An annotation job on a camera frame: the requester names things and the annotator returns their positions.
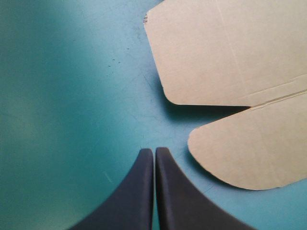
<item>cardboard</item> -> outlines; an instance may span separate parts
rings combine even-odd
[[[230,184],[307,177],[306,12],[305,0],[165,0],[144,19],[171,102],[251,106],[189,138],[195,159]]]

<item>cardboard flap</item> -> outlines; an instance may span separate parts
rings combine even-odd
[[[145,29],[175,104],[256,106],[307,89],[307,1],[165,0]]]
[[[221,180],[246,189],[307,177],[307,94],[250,108],[193,130],[189,150]]]

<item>dark curved edge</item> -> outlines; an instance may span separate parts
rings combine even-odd
[[[253,230],[206,198],[184,175],[168,148],[156,150],[160,230]]]
[[[154,160],[142,149],[114,193],[70,230],[151,230],[154,195]]]

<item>tabletop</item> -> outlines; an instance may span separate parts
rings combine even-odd
[[[141,148],[159,146],[240,220],[307,228],[307,180],[239,189],[190,155],[191,130],[245,108],[165,98],[142,24],[159,2],[0,2],[0,229],[69,228],[114,191]],[[153,218],[157,230],[156,206]]]

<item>teal surface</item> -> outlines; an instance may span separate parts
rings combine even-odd
[[[158,146],[237,218],[261,230],[307,229],[307,180],[238,189],[190,156],[192,129],[242,108],[165,99],[142,24],[158,3],[0,1],[1,230],[68,228],[113,192],[140,148]]]

